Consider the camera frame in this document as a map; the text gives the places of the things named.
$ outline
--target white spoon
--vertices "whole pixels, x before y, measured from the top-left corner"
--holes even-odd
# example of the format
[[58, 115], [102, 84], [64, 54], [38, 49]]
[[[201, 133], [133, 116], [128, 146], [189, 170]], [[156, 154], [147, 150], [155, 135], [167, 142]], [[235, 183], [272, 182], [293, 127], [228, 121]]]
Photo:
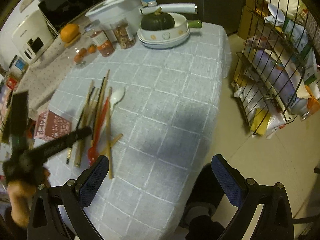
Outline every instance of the white spoon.
[[113, 112], [113, 108], [116, 104], [118, 104], [124, 97], [125, 94], [125, 88], [119, 88], [116, 91], [112, 92], [111, 98], [110, 98], [110, 111], [111, 114]]
[[[124, 94], [125, 94], [125, 88], [119, 88], [116, 91], [112, 92], [110, 100], [109, 100], [110, 112], [111, 112], [110, 116], [113, 113], [115, 105], [118, 104], [123, 99]], [[106, 119], [104, 119], [103, 124], [102, 124], [102, 129], [100, 130], [100, 138], [101, 138], [103, 131], [106, 129], [106, 126], [107, 126], [107, 121], [106, 121]]]

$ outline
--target tissue box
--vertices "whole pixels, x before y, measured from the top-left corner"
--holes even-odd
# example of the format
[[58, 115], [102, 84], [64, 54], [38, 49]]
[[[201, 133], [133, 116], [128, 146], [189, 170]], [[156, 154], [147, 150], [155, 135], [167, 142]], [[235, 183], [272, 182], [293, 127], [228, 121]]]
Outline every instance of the tissue box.
[[38, 117], [34, 138], [51, 141], [70, 133], [70, 131], [70, 121], [51, 111], [46, 111]]

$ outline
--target pot lid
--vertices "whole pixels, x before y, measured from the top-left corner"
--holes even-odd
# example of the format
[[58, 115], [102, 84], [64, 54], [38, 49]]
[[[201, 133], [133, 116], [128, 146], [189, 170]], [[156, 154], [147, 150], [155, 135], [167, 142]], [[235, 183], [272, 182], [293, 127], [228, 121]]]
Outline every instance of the pot lid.
[[108, 7], [112, 7], [113, 5], [119, 4], [125, 0], [104, 0], [101, 3], [98, 3], [95, 7], [87, 11], [85, 16], [90, 16], [92, 14], [95, 14], [99, 11], [105, 10]]

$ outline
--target white appliance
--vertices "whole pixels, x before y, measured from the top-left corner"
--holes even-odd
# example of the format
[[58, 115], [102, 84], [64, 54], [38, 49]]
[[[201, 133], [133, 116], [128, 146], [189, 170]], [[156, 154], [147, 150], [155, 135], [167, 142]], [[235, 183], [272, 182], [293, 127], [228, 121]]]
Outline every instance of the white appliance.
[[40, 10], [27, 15], [12, 34], [12, 42], [23, 59], [31, 65], [53, 42], [46, 20]]
[[136, 34], [142, 19], [142, 14], [154, 12], [161, 6], [163, 12], [176, 13], [197, 13], [197, 6], [194, 3], [180, 4], [150, 4], [151, 7], [144, 7], [141, 0], [105, 0], [91, 8], [85, 16], [90, 21], [99, 20], [110, 41], [116, 41], [116, 37], [110, 27], [110, 24], [116, 23], [126, 18], [131, 32]]

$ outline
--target person's hand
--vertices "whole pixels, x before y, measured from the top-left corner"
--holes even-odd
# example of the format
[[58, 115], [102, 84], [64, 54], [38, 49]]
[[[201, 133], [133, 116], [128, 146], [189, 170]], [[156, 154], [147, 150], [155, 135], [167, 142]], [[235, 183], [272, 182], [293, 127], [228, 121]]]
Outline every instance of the person's hand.
[[[44, 168], [44, 176], [47, 187], [50, 187], [48, 177], [50, 176], [49, 171]], [[28, 201], [36, 193], [36, 186], [30, 185], [21, 180], [10, 181], [8, 184], [8, 195], [11, 203], [11, 217], [12, 220], [20, 227], [27, 228], [30, 211]]]

